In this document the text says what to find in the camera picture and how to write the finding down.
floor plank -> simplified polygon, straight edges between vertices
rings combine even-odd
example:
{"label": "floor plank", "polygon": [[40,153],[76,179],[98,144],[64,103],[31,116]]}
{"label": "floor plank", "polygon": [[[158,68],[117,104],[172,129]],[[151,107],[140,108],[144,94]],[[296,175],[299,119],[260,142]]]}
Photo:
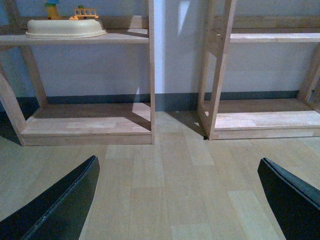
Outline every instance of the floor plank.
{"label": "floor plank", "polygon": [[248,240],[280,239],[252,191],[230,191],[228,194]]}
{"label": "floor plank", "polygon": [[209,224],[188,224],[172,227],[172,240],[215,240]]}
{"label": "floor plank", "polygon": [[165,188],[134,188],[131,194],[129,239],[170,238]]}
{"label": "floor plank", "polygon": [[170,224],[208,223],[184,134],[161,133],[160,141]]}

wooden shelving unit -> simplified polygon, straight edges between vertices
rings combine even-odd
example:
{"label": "wooden shelving unit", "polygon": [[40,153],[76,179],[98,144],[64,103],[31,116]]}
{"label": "wooden shelving unit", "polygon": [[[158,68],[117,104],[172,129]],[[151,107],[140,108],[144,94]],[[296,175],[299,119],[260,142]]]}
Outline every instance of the wooden shelving unit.
{"label": "wooden shelving unit", "polygon": [[[222,17],[215,16],[217,1],[209,3],[202,59],[197,112],[208,139],[320,136],[320,44],[296,99],[220,100],[230,43],[319,43],[320,17],[235,17],[237,0],[224,2]],[[210,54],[216,64],[211,99],[205,101]]]}
{"label": "wooden shelving unit", "polygon": [[[155,71],[154,2],[148,17],[100,19],[111,29],[88,38],[27,38],[26,23],[39,17],[21,17],[14,0],[4,1],[10,25],[0,27],[0,52],[19,47],[40,108],[25,120],[13,89],[0,66],[0,100],[23,146],[87,144],[154,144]],[[113,104],[48,104],[32,49],[33,45],[145,44],[149,46],[150,102]]]}

wooden post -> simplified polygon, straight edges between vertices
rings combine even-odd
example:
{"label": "wooden post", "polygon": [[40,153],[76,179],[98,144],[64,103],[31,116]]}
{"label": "wooden post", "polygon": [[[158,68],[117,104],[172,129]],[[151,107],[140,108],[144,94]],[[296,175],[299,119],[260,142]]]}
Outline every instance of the wooden post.
{"label": "wooden post", "polygon": [[149,0],[149,58],[150,58],[150,110],[151,110],[151,141],[155,144],[155,110],[156,110],[156,96],[155,96],[155,10],[154,0]]}
{"label": "wooden post", "polygon": [[214,137],[214,129],[218,114],[219,101],[222,86],[225,77],[225,71],[229,56],[230,36],[236,11],[237,0],[226,0],[224,4],[224,19],[221,29],[220,55],[217,56],[215,64],[215,72],[213,79],[213,87],[211,93],[211,101],[209,107],[209,128],[211,129],[208,138],[212,140]]}
{"label": "wooden post", "polygon": [[2,4],[7,13],[8,20],[13,29],[18,30],[20,26],[20,14],[15,0],[3,0]]}
{"label": "wooden post", "polygon": [[36,99],[38,100],[39,106],[44,107],[48,104],[48,98],[45,92],[44,85],[41,81],[41,77],[37,68],[36,60],[32,53],[32,49],[30,46],[20,46],[19,48],[24,63],[28,69],[30,79],[36,94]]}
{"label": "wooden post", "polygon": [[207,27],[205,32],[205,39],[204,39],[204,46],[203,46],[203,53],[202,53],[202,69],[201,69],[201,79],[200,79],[199,95],[198,95],[198,109],[205,100],[209,58],[210,58],[210,52],[207,49],[207,44],[210,44],[208,42],[208,38],[209,38],[209,32],[212,29],[212,25],[215,18],[216,4],[217,4],[216,0],[209,1],[208,12],[207,12],[207,25],[206,25]]}
{"label": "wooden post", "polygon": [[21,133],[27,126],[26,120],[22,114],[15,93],[6,77],[6,73],[2,65],[0,65],[0,100],[10,119],[13,129],[21,142],[21,145],[24,146],[25,143],[22,139]]}
{"label": "wooden post", "polygon": [[309,103],[312,91],[315,89],[316,84],[320,78],[320,43],[316,47],[309,64],[308,71],[306,72],[304,81],[301,85],[297,99],[305,104]]}

toy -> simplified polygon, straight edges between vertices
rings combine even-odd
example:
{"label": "toy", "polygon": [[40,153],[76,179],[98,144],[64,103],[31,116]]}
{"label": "toy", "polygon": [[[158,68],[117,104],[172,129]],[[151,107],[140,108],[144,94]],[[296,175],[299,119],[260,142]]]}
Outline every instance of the toy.
{"label": "toy", "polygon": [[46,7],[46,11],[48,12],[48,19],[50,20],[64,19],[58,13],[58,8],[57,8],[58,3],[59,3],[59,0],[48,0],[48,2],[44,4],[44,6]]}
{"label": "toy", "polygon": [[97,10],[95,8],[85,8],[83,5],[79,5],[74,9],[74,16],[71,16],[69,20],[83,20],[87,18],[98,19]]}

